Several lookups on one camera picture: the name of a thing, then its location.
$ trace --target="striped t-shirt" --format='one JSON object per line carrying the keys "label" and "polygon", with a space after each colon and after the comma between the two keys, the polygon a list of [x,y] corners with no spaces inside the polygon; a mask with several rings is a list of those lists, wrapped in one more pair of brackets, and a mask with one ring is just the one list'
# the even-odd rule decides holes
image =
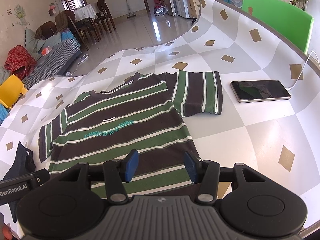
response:
{"label": "striped t-shirt", "polygon": [[[51,156],[49,172],[79,162],[98,165],[123,159],[132,150],[139,165],[124,187],[129,196],[191,186],[183,156],[197,150],[181,117],[221,114],[219,72],[136,73],[110,92],[81,94],[40,130],[40,160]],[[92,190],[105,197],[103,183]]]}

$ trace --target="black fabric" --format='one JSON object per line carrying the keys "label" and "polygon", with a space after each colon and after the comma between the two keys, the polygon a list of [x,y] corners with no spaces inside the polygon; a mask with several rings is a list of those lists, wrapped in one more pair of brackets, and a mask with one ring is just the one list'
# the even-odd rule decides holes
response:
{"label": "black fabric", "polygon": [[[18,143],[16,157],[14,163],[8,172],[5,174],[3,179],[14,179],[22,175],[26,175],[30,172],[34,172],[36,165],[33,161],[33,151],[25,148],[21,142]],[[12,214],[13,222],[17,221],[16,208],[18,200],[9,203],[9,207]]]}

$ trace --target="white power cord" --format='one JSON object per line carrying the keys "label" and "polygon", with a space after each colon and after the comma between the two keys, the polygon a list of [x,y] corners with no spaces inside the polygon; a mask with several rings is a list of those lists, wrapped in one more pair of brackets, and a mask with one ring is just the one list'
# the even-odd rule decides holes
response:
{"label": "white power cord", "polygon": [[299,78],[300,78],[300,77],[301,77],[301,75],[302,75],[302,71],[303,71],[303,69],[304,69],[305,65],[307,64],[307,62],[309,61],[309,59],[310,59],[310,57],[311,57],[311,54],[312,54],[312,53],[314,53],[314,54],[316,55],[316,57],[317,57],[317,61],[318,61],[318,66],[319,66],[319,68],[320,68],[320,63],[319,63],[319,59],[318,59],[318,56],[317,56],[316,52],[311,51],[311,52],[310,52],[310,54],[309,54],[309,57],[307,58],[306,62],[304,63],[304,65],[303,65],[303,67],[302,67],[302,69],[301,69],[301,72],[300,72],[300,74],[299,74],[299,76],[298,76],[297,80],[294,82],[293,86],[292,86],[292,87],[289,87],[289,88],[285,88],[287,91],[291,90],[291,89],[296,85],[296,83],[298,82]]}
{"label": "white power cord", "polygon": [[76,67],[76,70],[73,71],[72,73],[70,73],[70,71],[68,71],[68,72],[66,73],[66,76],[73,75],[73,74],[78,70],[78,66],[79,66],[82,62],[86,61],[86,60],[88,59],[88,57],[89,57],[88,54],[85,54],[83,57],[81,57],[80,59],[82,59],[82,60],[78,63],[78,65],[77,65],[77,67]]}

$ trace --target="green chair back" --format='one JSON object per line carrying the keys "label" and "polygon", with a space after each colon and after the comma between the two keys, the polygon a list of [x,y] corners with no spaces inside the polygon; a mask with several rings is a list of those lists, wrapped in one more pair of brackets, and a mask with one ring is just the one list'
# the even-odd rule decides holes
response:
{"label": "green chair back", "polygon": [[281,33],[305,54],[308,52],[313,17],[305,11],[281,0],[243,0],[242,10],[252,11],[254,17]]}

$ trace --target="red cloth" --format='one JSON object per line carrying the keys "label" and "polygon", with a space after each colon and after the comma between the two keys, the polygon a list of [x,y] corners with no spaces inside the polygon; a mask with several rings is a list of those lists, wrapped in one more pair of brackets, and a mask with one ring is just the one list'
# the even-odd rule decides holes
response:
{"label": "red cloth", "polygon": [[36,60],[24,47],[18,45],[9,51],[4,67],[22,80],[33,71],[35,65]]}

